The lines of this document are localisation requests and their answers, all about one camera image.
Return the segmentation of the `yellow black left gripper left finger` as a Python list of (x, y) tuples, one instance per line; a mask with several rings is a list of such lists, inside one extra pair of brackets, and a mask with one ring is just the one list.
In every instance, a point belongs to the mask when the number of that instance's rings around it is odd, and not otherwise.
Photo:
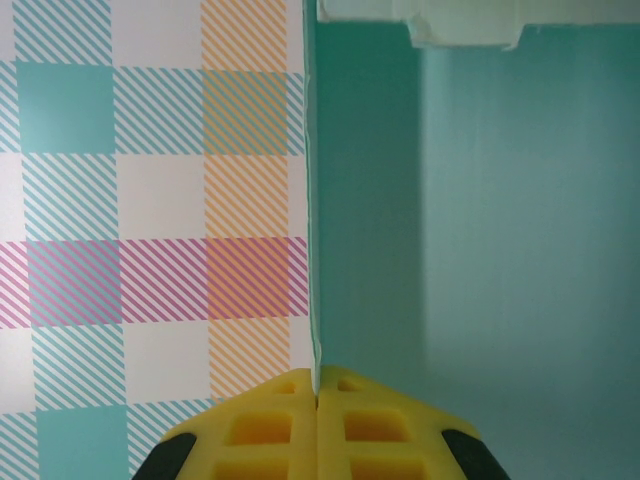
[(316, 397), (298, 368), (168, 430), (135, 479), (317, 477)]

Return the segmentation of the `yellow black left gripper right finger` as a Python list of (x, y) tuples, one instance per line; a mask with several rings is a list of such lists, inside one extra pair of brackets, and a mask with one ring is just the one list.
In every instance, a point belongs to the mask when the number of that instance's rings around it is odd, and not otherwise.
[(317, 405), (320, 479), (507, 479), (465, 420), (354, 371), (324, 366)]

